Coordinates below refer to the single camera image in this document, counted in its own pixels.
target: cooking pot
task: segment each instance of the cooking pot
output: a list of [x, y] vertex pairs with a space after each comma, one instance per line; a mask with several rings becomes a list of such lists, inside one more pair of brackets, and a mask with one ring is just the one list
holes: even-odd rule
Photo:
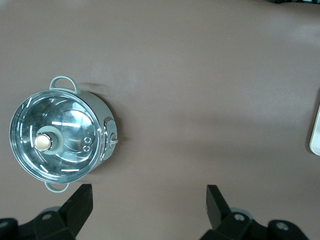
[[[56, 87], [60, 79], [74, 89]], [[29, 174], [61, 193], [112, 155], [117, 134], [114, 116], [100, 98], [80, 91], [70, 77], [57, 76], [49, 90], [30, 96], [14, 113], [10, 144]]]

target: pot handle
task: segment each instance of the pot handle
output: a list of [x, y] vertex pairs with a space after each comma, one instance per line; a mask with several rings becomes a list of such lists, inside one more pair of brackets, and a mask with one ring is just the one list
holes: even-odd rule
[[[69, 80], [73, 87], [74, 87], [74, 90], [73, 89], [70, 89], [70, 88], [65, 88], [65, 87], [56, 87], [56, 82], [59, 80], [59, 79], [67, 79]], [[74, 80], [72, 80], [70, 77], [68, 76], [56, 76], [54, 79], [52, 79], [51, 83], [50, 83], [50, 87], [49, 87], [50, 90], [62, 90], [62, 91], [67, 91], [69, 93], [72, 93], [72, 94], [80, 94], [81, 91], [80, 89], [78, 88], [76, 82]]]
[[65, 188], [63, 189], [56, 189], [53, 186], [51, 186], [50, 182], [45, 182], [44, 185], [46, 186], [47, 189], [49, 189], [51, 192], [59, 194], [59, 193], [63, 193], [65, 190], [67, 190], [67, 188], [69, 187], [70, 183], [67, 183]]

